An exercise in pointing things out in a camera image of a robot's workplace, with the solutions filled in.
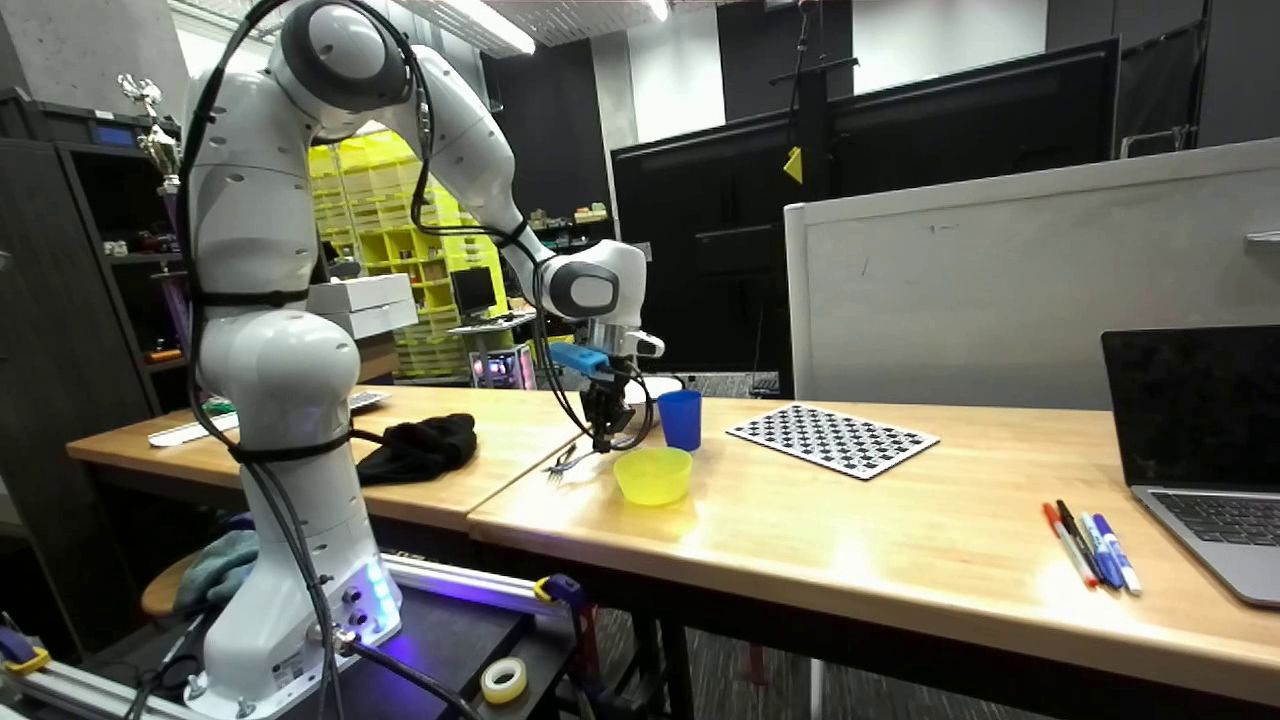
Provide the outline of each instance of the white whiteboard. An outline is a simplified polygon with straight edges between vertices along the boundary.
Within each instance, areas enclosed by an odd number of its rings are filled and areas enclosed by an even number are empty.
[[[1280,140],[783,219],[799,399],[1094,409],[1102,329],[1280,321]]]

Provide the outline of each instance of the red pen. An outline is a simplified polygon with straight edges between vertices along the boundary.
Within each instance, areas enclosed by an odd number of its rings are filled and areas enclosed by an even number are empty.
[[[1040,512],[1044,512],[1048,532],[1062,543],[1067,559],[1075,565],[1084,588],[1094,588],[1094,576],[1090,576],[1090,569],[1084,565],[1079,548],[1070,543],[1070,537],[1067,537],[1062,520],[1055,517],[1055,507],[1053,507],[1053,505],[1040,505]]]

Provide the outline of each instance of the laptop screen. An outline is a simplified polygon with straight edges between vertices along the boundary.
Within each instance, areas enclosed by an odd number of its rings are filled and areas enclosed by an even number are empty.
[[[1126,485],[1280,494],[1280,324],[1102,332]]]

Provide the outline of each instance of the box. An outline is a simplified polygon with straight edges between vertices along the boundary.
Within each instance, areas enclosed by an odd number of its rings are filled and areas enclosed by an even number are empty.
[[[355,277],[341,285],[316,285],[309,310],[337,321],[355,339],[415,324],[406,277]]]

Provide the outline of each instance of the blue cup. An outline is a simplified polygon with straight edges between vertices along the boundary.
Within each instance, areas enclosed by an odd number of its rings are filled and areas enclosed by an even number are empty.
[[[678,390],[655,399],[669,449],[697,452],[705,445],[705,393]]]

